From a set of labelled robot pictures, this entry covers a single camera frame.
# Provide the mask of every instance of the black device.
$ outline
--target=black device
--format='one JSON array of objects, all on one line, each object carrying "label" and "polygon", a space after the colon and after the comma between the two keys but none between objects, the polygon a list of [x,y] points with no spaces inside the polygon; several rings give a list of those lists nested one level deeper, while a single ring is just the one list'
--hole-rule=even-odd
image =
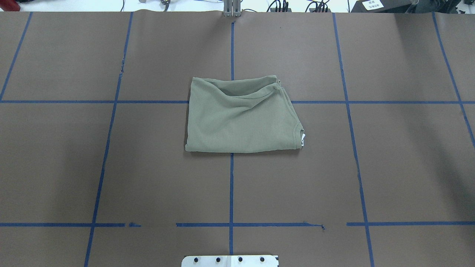
[{"label": "black device", "polygon": [[461,0],[380,0],[384,6],[380,9],[366,10],[365,1],[357,1],[351,10],[352,13],[453,13]]},{"label": "black device", "polygon": [[[278,9],[275,9],[275,8],[271,8],[269,11],[270,11],[270,12],[279,12],[279,10],[278,10]],[[280,11],[280,12],[292,12],[292,9],[285,9],[285,11]]]}]

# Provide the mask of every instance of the black cable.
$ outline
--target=black cable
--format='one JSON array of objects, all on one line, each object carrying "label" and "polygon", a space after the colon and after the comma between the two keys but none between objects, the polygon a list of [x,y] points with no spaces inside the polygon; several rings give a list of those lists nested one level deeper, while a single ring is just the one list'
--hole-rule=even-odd
[{"label": "black cable", "polygon": [[267,11],[266,11],[266,12],[269,12],[269,10],[270,10],[270,7],[271,7],[271,6],[272,6],[272,4],[274,4],[274,3],[275,3],[275,5],[276,5],[276,6],[275,6],[275,9],[276,9],[276,11],[277,11],[277,2],[279,2],[279,5],[280,5],[280,0],[274,0],[272,3],[270,3],[270,5],[269,5],[269,8],[267,9]]},{"label": "black cable", "polygon": [[316,1],[311,1],[310,4],[308,4],[307,8],[305,9],[305,12],[308,11],[308,8],[310,7],[311,4],[315,4],[315,9],[318,7],[318,2],[316,2]]},{"label": "black cable", "polygon": [[168,10],[168,7],[170,6],[170,1],[171,0],[160,0],[161,4],[165,5],[165,9],[163,10],[163,12],[166,12]]}]

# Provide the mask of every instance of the olive green shirt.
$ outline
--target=olive green shirt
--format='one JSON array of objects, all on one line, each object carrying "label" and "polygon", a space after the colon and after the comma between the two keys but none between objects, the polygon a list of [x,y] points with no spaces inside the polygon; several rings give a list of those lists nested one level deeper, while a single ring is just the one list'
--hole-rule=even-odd
[{"label": "olive green shirt", "polygon": [[300,149],[304,129],[276,76],[193,78],[186,151],[253,153]]}]

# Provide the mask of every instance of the cable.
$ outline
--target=cable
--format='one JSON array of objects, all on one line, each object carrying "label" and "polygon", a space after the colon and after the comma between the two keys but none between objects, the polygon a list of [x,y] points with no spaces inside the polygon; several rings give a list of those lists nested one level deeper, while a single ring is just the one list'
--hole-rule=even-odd
[{"label": "cable", "polygon": [[168,10],[168,7],[170,6],[170,1],[171,0],[160,0],[161,4],[165,5],[165,9],[163,10],[163,12],[166,12]]},{"label": "cable", "polygon": [[277,2],[279,2],[279,6],[280,6],[280,0],[274,0],[272,3],[270,3],[269,8],[267,9],[266,12],[269,12],[270,7],[271,7],[272,4],[274,4],[274,3],[275,3],[275,5],[276,5],[276,6],[275,6],[275,9],[276,9],[275,11],[277,12]]},{"label": "cable", "polygon": [[329,2],[330,0],[327,0],[326,2],[323,2],[322,1],[311,1],[310,4],[308,4],[307,8],[305,9],[305,12],[308,11],[310,5],[312,4],[315,4],[315,10],[312,11],[314,13],[325,13],[325,12],[328,12],[328,5],[327,3]]}]

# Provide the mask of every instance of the white metal plate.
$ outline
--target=white metal plate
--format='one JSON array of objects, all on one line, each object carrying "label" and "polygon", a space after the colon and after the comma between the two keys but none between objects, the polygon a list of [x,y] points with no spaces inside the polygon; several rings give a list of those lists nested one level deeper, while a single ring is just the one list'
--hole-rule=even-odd
[{"label": "white metal plate", "polygon": [[272,255],[186,256],[181,267],[278,267],[278,259]]}]

